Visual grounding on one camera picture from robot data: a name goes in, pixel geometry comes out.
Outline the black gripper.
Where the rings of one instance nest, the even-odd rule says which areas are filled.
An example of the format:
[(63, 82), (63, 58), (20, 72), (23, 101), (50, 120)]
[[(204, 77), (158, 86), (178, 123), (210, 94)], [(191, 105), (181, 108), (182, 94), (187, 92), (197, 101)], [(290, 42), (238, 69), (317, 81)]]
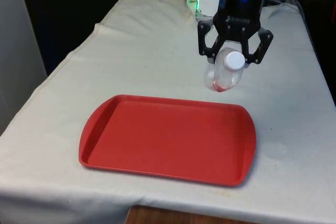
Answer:
[[(274, 38), (269, 30), (259, 30), (263, 0), (220, 0), (213, 20), (201, 20), (197, 25), (198, 51), (208, 59), (216, 59), (225, 41), (240, 42), (245, 64), (260, 64)], [(215, 26), (218, 32), (213, 46), (207, 47), (206, 35)], [(258, 32), (260, 43), (249, 53), (248, 39)]]

